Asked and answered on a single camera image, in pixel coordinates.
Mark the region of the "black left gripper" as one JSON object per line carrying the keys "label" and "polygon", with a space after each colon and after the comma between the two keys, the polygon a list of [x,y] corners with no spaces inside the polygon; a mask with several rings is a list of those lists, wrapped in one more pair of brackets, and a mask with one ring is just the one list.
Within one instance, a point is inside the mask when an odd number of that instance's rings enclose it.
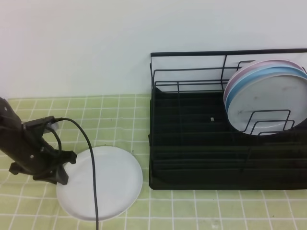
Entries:
{"label": "black left gripper", "polygon": [[63,165],[75,164],[77,154],[62,150],[62,143],[56,131],[51,130],[58,148],[53,148],[43,138],[41,132],[23,130],[21,126],[0,126],[0,150],[8,155],[13,163],[9,171],[31,175],[34,181],[66,185],[69,176]]}

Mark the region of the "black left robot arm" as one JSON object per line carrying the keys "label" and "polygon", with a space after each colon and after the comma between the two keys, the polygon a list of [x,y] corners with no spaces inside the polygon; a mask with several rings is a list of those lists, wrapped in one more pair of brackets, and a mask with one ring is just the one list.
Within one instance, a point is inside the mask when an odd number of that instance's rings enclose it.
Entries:
{"label": "black left robot arm", "polygon": [[23,123],[7,100],[0,100],[0,150],[13,160],[10,173],[52,184],[68,183],[64,164],[75,164],[77,155],[62,149],[56,123],[53,116]]}

